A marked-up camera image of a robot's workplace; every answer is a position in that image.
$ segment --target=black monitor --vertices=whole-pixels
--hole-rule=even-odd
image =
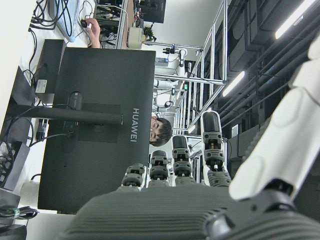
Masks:
[[[66,48],[53,104],[122,116],[122,125],[49,121],[48,135],[69,136],[47,139],[40,209],[77,212],[120,187],[128,166],[147,164],[155,57],[154,51]]]
[[[165,20],[167,0],[144,0],[140,2],[142,18],[145,22],[163,24]]]

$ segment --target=fluorescent light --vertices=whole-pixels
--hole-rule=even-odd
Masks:
[[[301,5],[291,14],[291,16],[281,25],[275,32],[275,38],[278,39],[290,28],[301,15],[315,2],[316,0],[304,0]]]
[[[188,130],[188,133],[191,133],[193,130],[195,130],[196,128],[196,125],[193,125],[189,130]]]
[[[243,79],[245,76],[245,71],[239,73],[238,76],[229,84],[229,86],[223,91],[222,96],[225,97],[230,91]]]

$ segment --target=black cable bundle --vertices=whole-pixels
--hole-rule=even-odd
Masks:
[[[0,219],[19,219],[28,220],[33,219],[37,216],[38,211],[36,209],[30,208],[29,206],[24,206],[20,208],[15,207],[0,207]]]
[[[36,2],[36,7],[33,11],[30,27],[34,29],[40,29],[40,30],[54,30],[56,28],[58,20],[61,17],[63,17],[66,33],[70,37],[72,35],[72,22],[71,22],[70,12],[68,9],[68,0],[54,0],[56,13],[53,19],[46,19],[45,11],[48,6],[48,1],[50,0],[41,0]],[[60,5],[62,7],[62,12],[59,14]],[[66,23],[65,11],[67,13],[67,17],[70,23],[70,32],[68,31],[68,27]]]

